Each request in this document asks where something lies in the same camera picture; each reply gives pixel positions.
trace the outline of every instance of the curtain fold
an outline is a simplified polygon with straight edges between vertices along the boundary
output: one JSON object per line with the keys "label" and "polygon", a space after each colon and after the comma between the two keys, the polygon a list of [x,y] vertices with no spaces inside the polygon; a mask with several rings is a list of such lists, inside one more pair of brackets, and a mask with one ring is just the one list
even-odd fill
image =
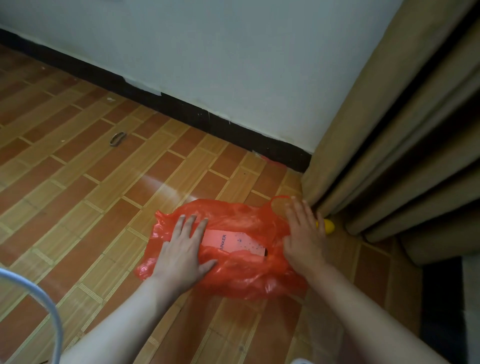
{"label": "curtain fold", "polygon": [[302,178],[322,215],[347,210],[346,230],[371,243],[401,234],[417,264],[480,250],[432,253],[432,226],[480,201],[479,13],[469,0],[404,1]]}

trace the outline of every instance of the forearm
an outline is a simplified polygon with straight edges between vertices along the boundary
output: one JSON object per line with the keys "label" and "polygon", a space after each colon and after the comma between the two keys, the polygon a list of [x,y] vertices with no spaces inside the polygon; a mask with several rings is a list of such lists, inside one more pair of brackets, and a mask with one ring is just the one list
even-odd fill
{"label": "forearm", "polygon": [[61,364],[130,364],[178,292],[147,279],[119,308],[61,357]]}
{"label": "forearm", "polygon": [[335,312],[368,363],[446,363],[334,267],[313,272],[308,281]]}

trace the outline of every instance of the hand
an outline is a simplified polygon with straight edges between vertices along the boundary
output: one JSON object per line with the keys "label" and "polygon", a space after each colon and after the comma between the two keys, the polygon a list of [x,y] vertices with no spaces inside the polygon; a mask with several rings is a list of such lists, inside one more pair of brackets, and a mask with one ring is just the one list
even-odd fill
{"label": "hand", "polygon": [[161,279],[178,295],[190,289],[215,265],[216,260],[198,263],[198,247],[202,242],[208,220],[204,219],[190,237],[196,216],[182,215],[175,225],[170,242],[164,242],[151,278]]}
{"label": "hand", "polygon": [[304,200],[301,204],[292,197],[292,204],[293,209],[288,206],[286,210],[291,235],[283,240],[283,255],[297,273],[309,280],[315,271],[326,265],[324,219],[318,214],[317,229],[315,217],[307,202]]}

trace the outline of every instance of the person's left hand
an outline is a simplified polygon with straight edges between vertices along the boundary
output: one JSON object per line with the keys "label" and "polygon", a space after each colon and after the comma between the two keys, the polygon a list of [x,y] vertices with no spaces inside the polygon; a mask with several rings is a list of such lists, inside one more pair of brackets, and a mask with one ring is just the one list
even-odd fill
{"label": "person's left hand", "polygon": [[152,274],[152,278],[165,282],[177,294],[190,289],[216,264],[216,260],[209,260],[201,265],[198,262],[198,247],[202,242],[208,220],[200,222],[190,237],[195,219],[195,215],[190,216],[184,225],[185,216],[180,216],[173,230],[172,239],[163,243]]}

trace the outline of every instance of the white cable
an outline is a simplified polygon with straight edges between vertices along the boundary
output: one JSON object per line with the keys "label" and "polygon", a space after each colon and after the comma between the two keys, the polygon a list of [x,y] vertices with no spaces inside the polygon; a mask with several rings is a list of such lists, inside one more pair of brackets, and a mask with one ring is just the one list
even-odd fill
{"label": "white cable", "polygon": [[46,308],[48,312],[50,312],[56,331],[55,347],[53,349],[51,362],[53,364],[59,364],[61,346],[63,342],[63,329],[57,307],[55,306],[51,298],[39,286],[16,273],[10,272],[9,270],[0,268],[0,278],[8,279],[9,281],[26,288],[29,291],[30,295],[35,298],[40,304],[42,304],[42,306],[44,306],[44,308]]}

